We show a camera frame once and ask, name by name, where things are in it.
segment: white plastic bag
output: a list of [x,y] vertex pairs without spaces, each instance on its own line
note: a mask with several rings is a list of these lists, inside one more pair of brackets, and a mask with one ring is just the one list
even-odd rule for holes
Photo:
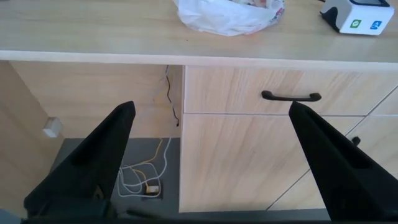
[[188,27],[226,36],[252,34],[274,25],[285,9],[284,0],[261,0],[265,7],[234,1],[241,0],[174,0],[174,3],[178,16]]

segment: wooden desk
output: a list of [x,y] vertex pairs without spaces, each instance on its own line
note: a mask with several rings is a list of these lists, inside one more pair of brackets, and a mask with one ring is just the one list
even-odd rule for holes
[[[24,216],[63,139],[86,137],[128,100],[132,138],[182,138],[181,212],[323,206],[290,102],[262,90],[321,94],[308,105],[398,174],[397,16],[379,37],[339,35],[321,7],[286,0],[276,26],[223,37],[185,27],[172,1],[0,2],[0,206]],[[42,132],[49,116],[63,123],[57,139]]]

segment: cabinet door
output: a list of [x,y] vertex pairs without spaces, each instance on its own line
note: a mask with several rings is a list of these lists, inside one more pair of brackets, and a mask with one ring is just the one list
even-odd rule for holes
[[[395,177],[398,177],[398,117],[369,116],[350,132],[349,139],[361,138],[359,148]],[[324,208],[315,179],[305,174],[270,210]]]
[[[288,116],[183,118],[180,212],[265,210],[308,170]],[[327,120],[345,133],[360,118]]]
[[398,114],[398,89],[395,89],[380,105],[372,112],[372,115],[397,115]]
[[186,113],[287,114],[291,101],[275,96],[322,99],[305,103],[320,114],[367,115],[398,85],[395,73],[339,72],[239,67],[187,67]]
[[24,198],[47,176],[63,142],[44,134],[47,119],[19,75],[0,61],[0,208],[20,217]]

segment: black handle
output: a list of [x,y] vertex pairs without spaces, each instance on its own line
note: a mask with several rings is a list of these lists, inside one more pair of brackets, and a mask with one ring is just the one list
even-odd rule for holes
[[358,146],[361,143],[361,139],[357,136],[354,137],[351,141],[354,143],[354,146]]
[[264,90],[261,92],[261,96],[266,100],[276,100],[276,101],[301,101],[301,102],[318,102],[322,99],[321,94],[311,93],[309,98],[290,98],[274,96],[271,91]]

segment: wooden cabinet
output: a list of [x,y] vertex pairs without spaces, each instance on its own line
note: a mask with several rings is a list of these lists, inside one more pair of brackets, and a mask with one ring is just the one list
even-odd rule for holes
[[275,96],[303,98],[319,93],[322,99],[305,103],[320,114],[367,115],[397,85],[395,73],[268,68],[188,67],[186,113],[287,114],[291,101],[269,101]]
[[185,114],[180,170],[180,212],[265,210],[308,164],[288,116]]
[[398,88],[372,112],[372,115],[398,115]]
[[26,217],[24,198],[50,172],[63,136],[49,138],[49,117],[8,62],[0,61],[0,208]]
[[[347,138],[361,138],[359,148],[398,177],[398,116],[369,116]],[[270,210],[325,207],[311,172],[301,178]]]
[[[134,101],[131,138],[179,138],[167,99],[166,65],[12,62],[49,116],[60,118],[66,138],[85,138],[119,104]],[[170,73],[170,97],[181,117],[179,67]]]

